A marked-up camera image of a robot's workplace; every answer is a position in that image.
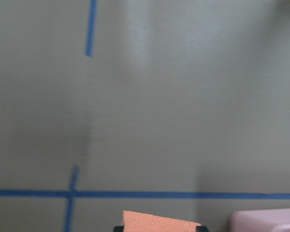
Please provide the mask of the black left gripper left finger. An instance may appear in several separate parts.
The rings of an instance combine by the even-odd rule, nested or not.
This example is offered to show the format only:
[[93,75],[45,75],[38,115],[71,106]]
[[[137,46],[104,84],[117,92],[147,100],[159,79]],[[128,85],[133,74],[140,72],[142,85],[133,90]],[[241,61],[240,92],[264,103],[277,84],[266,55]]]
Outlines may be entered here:
[[113,232],[124,232],[125,226],[114,226]]

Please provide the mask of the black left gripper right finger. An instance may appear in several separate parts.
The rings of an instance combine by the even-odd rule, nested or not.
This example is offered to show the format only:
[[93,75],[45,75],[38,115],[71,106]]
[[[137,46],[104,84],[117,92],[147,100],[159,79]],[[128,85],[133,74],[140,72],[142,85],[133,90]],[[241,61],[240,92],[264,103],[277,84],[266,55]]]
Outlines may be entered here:
[[209,232],[206,226],[196,226],[196,232]]

